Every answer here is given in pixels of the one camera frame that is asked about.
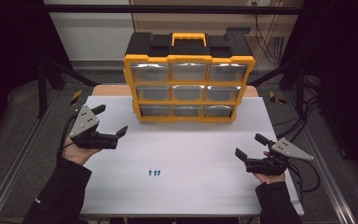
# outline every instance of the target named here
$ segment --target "cable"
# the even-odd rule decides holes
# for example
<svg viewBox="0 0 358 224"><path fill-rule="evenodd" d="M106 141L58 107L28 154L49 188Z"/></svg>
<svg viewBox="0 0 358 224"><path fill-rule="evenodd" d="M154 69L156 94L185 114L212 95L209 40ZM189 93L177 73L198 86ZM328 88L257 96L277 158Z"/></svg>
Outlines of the cable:
<svg viewBox="0 0 358 224"><path fill-rule="evenodd" d="M303 113L303 116L300 116L302 119L299 119L289 130L287 130L287 131L285 131L284 133L281 133L281 134L278 134L277 135L277 138L279 139L279 138L282 138L282 137L284 137L284 136L286 136L287 134L289 134L289 133L292 133L295 129L297 129L300 125L302 125L301 126L301 128L300 128L300 130L298 131L298 133L299 132L301 132L301 130L304 128L304 126L305 126L305 123L307 122L307 116L308 116L308 113L309 113L309 109L310 109L310 105L313 105L313 104L315 104L315 103L312 103L312 101L313 100L315 100L315 99L317 99L319 96L318 95L316 95L316 96L314 96L314 97L312 97L312 98L310 98L309 100L308 100L308 102L307 102L307 105L306 105L306 108L305 108L305 111L304 111L304 113Z"/></svg>
<svg viewBox="0 0 358 224"><path fill-rule="evenodd" d="M272 124L272 126L278 126L278 125L281 125L281 124L289 123L290 121L295 120L295 119L298 119L298 118L289 119L289 120L287 120L287 121L282 121L282 122L280 122L280 123Z"/></svg>
<svg viewBox="0 0 358 224"><path fill-rule="evenodd" d="M282 60L282 50L283 50L283 37L275 37L274 41L274 56L277 58L278 63L281 63Z"/></svg>
<svg viewBox="0 0 358 224"><path fill-rule="evenodd" d="M69 119L66 121L64 127L63 127L63 131L62 131L62 135L61 135L61 142L60 142L60 146L59 148L57 149L57 161L59 161L62 157L62 152L63 152L63 149L68 147L69 145L67 146L63 146L63 143L65 142L65 138L66 138L66 133L68 132L68 127L69 125L71 124L71 122L77 117L77 112L75 112L74 114L72 114Z"/></svg>
<svg viewBox="0 0 358 224"><path fill-rule="evenodd" d="M298 193L299 193L299 200L300 200L300 203L302 204L304 202L304 197L303 197L303 182L302 182L302 178L301 178L301 175L300 175L300 172L298 171L298 168L293 165L291 162L289 162L289 164L287 165L287 168L289 170L292 171L292 173L294 175L296 175L297 179L298 179Z"/></svg>
<svg viewBox="0 0 358 224"><path fill-rule="evenodd" d="M321 177L319 176L318 170L316 170L316 168L312 164L310 164L308 161L304 161L304 160L301 160L301 159L298 159L298 160L305 162L308 166L310 166L312 168L313 172L316 174L316 180L317 180L316 185L313 188L303 189L303 191L307 192L307 193L315 191L321 185Z"/></svg>
<svg viewBox="0 0 358 224"><path fill-rule="evenodd" d="M305 76L305 87L306 88L310 88L311 90L313 90L313 92L315 94L318 94L320 91L321 91L321 88L318 87L316 84L314 84L313 82L311 82L309 79L308 79L308 76Z"/></svg>
<svg viewBox="0 0 358 224"><path fill-rule="evenodd" d="M290 142L295 141L295 139L298 137L298 135L301 133L301 131L304 129L305 125L307 124L307 120L308 120L308 116L310 115L310 112L312 112L313 110L319 108L319 105L316 105L315 107L312 107L310 109L310 107L314 104L318 104L318 102L313 102L312 104L310 104L310 101L313 99L317 99L317 96L312 97L308 102L307 102L307 106L306 106L306 110L304 112L304 123L301 126L301 128L297 131L297 133L295 134L295 136L292 137L292 139L290 140Z"/></svg>
<svg viewBox="0 0 358 224"><path fill-rule="evenodd" d="M73 144L74 144L74 142L72 142L72 143L70 143L70 144L64 146L62 149L66 148L66 147L69 147L69 146L71 146L71 145L73 145Z"/></svg>
<svg viewBox="0 0 358 224"><path fill-rule="evenodd" d="M253 6L253 7L257 7L257 3L252 3L252 6ZM260 42L258 41L257 33L260 33L260 36L261 36L261 38L262 38L263 41L264 41L264 45L266 46L266 50L267 50L269 56L268 56L267 53L264 51L264 48L261 46ZM263 51L264 55L266 55L267 60L268 60L270 63L279 64L279 63L278 63L278 60L277 60L276 58L274 58L274 57L272 56L271 52L269 51L269 46L267 45L267 41L264 39L263 34L261 34L261 31L260 31L260 29L258 28L257 14L255 14L255 40L257 41L257 44L258 44L258 46L261 48L261 50Z"/></svg>

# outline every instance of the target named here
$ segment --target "white table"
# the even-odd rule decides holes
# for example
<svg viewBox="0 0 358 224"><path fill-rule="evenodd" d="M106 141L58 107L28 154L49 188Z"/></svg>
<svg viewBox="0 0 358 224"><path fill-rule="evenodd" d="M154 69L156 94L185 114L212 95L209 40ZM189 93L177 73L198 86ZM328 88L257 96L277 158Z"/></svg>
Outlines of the white table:
<svg viewBox="0 0 358 224"><path fill-rule="evenodd" d="M243 98L232 123L142 123L130 96L90 96L87 105L106 105L98 115L100 133L129 126L117 149L94 155L81 214L98 217L258 216L258 180L235 155L263 158L261 133L276 140L262 98ZM286 171L291 201L304 215Z"/></svg>

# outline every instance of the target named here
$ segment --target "drawer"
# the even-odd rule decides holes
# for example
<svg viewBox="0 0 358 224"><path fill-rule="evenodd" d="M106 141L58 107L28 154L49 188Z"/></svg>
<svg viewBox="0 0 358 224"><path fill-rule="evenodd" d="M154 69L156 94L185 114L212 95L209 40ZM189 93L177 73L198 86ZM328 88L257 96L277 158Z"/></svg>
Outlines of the drawer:
<svg viewBox="0 0 358 224"><path fill-rule="evenodd" d="M135 85L135 89L139 100L169 100L169 86Z"/></svg>
<svg viewBox="0 0 358 224"><path fill-rule="evenodd" d="M139 105L142 116L168 117L170 115L169 105Z"/></svg>
<svg viewBox="0 0 358 224"><path fill-rule="evenodd" d="M203 116L229 118L231 117L233 108L233 105L205 105L203 109Z"/></svg>
<svg viewBox="0 0 358 224"><path fill-rule="evenodd" d="M175 117L199 117L201 105L173 105L172 111Z"/></svg>
<svg viewBox="0 0 358 224"><path fill-rule="evenodd" d="M206 79L207 63L172 63L172 80L198 81Z"/></svg>
<svg viewBox="0 0 358 224"><path fill-rule="evenodd" d="M241 82L247 67L245 63L211 63L208 80Z"/></svg>
<svg viewBox="0 0 358 224"><path fill-rule="evenodd" d="M207 101L236 101L239 86L208 86L206 90Z"/></svg>
<svg viewBox="0 0 358 224"><path fill-rule="evenodd" d="M176 85L172 86L173 100L202 100L205 86L202 85Z"/></svg>
<svg viewBox="0 0 358 224"><path fill-rule="evenodd" d="M167 63L131 63L131 71L134 82L168 82L169 80Z"/></svg>

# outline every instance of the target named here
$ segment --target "white wall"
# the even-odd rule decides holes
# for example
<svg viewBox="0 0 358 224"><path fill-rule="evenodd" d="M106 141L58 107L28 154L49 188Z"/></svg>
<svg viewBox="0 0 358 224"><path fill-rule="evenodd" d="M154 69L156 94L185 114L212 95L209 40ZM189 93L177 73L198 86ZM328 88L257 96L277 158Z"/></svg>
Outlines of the white wall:
<svg viewBox="0 0 358 224"><path fill-rule="evenodd" d="M128 0L45 0L46 4L128 5ZM133 23L130 13L50 13L71 61L122 61Z"/></svg>

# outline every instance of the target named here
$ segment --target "sleeve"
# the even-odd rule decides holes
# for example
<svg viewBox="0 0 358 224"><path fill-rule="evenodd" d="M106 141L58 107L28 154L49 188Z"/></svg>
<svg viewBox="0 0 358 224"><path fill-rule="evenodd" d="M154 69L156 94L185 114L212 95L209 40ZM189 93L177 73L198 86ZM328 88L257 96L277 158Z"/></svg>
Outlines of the sleeve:
<svg viewBox="0 0 358 224"><path fill-rule="evenodd" d="M255 192L261 205L260 222L262 224L302 223L290 202L285 182L263 183L255 189Z"/></svg>
<svg viewBox="0 0 358 224"><path fill-rule="evenodd" d="M22 224L83 224L78 215L91 171L72 161L57 163L46 186L34 200Z"/></svg>

